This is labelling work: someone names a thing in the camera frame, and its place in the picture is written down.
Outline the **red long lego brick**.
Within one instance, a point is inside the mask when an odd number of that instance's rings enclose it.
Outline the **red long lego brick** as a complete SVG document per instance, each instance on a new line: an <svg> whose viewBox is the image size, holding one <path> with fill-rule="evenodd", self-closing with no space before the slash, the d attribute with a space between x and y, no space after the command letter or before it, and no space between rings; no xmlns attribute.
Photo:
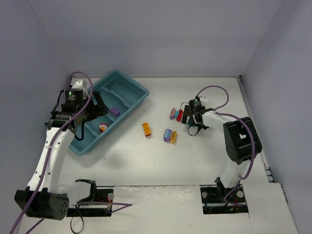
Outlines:
<svg viewBox="0 0 312 234"><path fill-rule="evenodd" d="M177 112L176 121L177 121L177 122L181 122L182 116L183 116L183 111L180 109L180 110Z"/></svg>

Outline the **purple rectangular lego brick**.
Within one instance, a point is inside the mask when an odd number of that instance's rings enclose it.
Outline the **purple rectangular lego brick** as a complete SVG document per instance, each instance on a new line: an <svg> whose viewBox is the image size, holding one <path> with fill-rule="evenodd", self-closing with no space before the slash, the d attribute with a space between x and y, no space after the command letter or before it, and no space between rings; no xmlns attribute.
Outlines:
<svg viewBox="0 0 312 234"><path fill-rule="evenodd" d="M111 112L114 116L116 116L116 117L118 117L118 116L120 115L120 111L119 111L118 108L111 108L111 109L110 109L110 112Z"/></svg>

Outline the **red white lego brick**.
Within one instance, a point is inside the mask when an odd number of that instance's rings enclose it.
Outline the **red white lego brick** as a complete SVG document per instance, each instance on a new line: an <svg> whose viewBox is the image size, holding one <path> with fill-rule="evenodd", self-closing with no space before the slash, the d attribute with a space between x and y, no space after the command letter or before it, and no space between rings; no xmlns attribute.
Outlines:
<svg viewBox="0 0 312 234"><path fill-rule="evenodd" d="M108 126L107 124L101 123L101 124L99 125L99 130L100 130L101 133L103 133L104 131L106 131L106 129L107 129L108 127L109 127L109 126Z"/></svg>

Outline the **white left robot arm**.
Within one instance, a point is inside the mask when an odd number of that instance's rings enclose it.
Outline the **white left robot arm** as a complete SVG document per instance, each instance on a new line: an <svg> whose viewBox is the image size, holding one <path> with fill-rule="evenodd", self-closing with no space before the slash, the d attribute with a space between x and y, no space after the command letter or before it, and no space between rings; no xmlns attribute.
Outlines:
<svg viewBox="0 0 312 234"><path fill-rule="evenodd" d="M66 152L86 122L109 112L98 91L82 88L61 91L65 102L61 110L54 108L47 127L46 140L35 173L24 190L17 190L14 200L28 217L62 220L70 205L68 194L59 193L59 176Z"/></svg>

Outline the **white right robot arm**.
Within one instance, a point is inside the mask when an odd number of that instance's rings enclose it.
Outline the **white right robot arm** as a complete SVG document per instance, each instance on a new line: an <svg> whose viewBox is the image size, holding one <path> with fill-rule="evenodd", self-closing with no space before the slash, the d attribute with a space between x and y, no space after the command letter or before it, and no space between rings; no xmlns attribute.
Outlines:
<svg viewBox="0 0 312 234"><path fill-rule="evenodd" d="M205 108L199 97L190 100L181 111L182 123L197 130L213 128L224 135L226 153L229 158L222 175L216 179L218 186L232 189L245 180L253 167L262 144L250 117L239 118L212 108Z"/></svg>

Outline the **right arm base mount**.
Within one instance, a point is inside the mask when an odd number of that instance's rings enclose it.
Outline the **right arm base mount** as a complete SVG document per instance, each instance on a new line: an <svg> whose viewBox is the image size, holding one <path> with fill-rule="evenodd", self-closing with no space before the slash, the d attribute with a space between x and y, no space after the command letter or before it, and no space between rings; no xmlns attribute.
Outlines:
<svg viewBox="0 0 312 234"><path fill-rule="evenodd" d="M243 186L225 188L219 178L215 185L200 186L202 211L204 215L232 215L248 213Z"/></svg>

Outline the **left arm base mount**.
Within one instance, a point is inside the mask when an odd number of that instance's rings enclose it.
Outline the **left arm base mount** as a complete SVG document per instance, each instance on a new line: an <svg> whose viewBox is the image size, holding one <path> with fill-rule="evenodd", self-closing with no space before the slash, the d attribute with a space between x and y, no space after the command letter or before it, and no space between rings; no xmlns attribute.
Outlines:
<svg viewBox="0 0 312 234"><path fill-rule="evenodd" d="M110 217L114 188L101 187L94 180L77 179L65 187L69 198L67 217Z"/></svg>

